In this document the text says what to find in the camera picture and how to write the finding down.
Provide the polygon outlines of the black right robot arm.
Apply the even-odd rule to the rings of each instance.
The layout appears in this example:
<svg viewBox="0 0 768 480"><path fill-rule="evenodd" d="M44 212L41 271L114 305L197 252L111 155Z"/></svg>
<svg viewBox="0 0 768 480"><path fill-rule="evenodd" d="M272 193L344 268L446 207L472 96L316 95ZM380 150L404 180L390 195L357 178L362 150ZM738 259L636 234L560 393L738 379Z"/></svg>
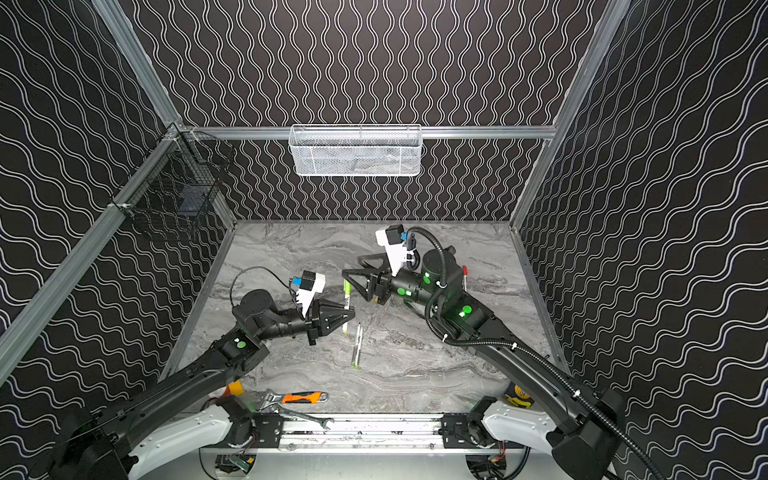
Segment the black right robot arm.
<svg viewBox="0 0 768 480"><path fill-rule="evenodd" d="M573 479L607 476L619 447L626 446L653 478L662 478L649 455L626 433L623 397L612 390L597 394L513 334L490 307L467 292L454 248L428 251L417 270L397 269L384 254L378 258L382 264L375 267L372 256L359 257L358 268L343 270L343 279L367 301L384 304L401 298L441 342L474 350L529 395L550 420L543 432L524 435L522 421L505 426L487 406L481 422L493 439L546 452Z"/></svg>

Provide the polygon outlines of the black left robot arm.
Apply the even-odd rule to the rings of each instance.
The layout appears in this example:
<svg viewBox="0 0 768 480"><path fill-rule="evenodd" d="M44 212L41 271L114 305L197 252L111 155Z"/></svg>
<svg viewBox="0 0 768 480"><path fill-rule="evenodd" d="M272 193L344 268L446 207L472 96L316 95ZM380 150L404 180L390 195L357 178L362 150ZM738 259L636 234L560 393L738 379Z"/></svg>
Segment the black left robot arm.
<svg viewBox="0 0 768 480"><path fill-rule="evenodd" d="M138 479L204 446L250 446L257 435L240 400L216 400L187 419L174 417L254 370L268 354L267 341L305 335L314 344L355 316L352 307L317 298L281 310L264 289L248 292L232 313L235 327L186 367L127 401L66 418L43 473L52 479Z"/></svg>

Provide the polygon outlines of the green white pen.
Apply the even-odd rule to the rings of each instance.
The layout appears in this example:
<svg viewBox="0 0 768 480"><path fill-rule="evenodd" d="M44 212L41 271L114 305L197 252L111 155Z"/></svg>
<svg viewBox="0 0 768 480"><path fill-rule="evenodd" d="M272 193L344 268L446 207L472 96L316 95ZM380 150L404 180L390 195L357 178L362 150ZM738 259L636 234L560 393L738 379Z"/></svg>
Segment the green white pen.
<svg viewBox="0 0 768 480"><path fill-rule="evenodd" d="M355 343L353 347L352 361L351 361L351 365L354 369L360 368L360 350L362 346L362 340L363 340L363 328L361 324L358 324L357 330L356 330L356 336L355 336Z"/></svg>

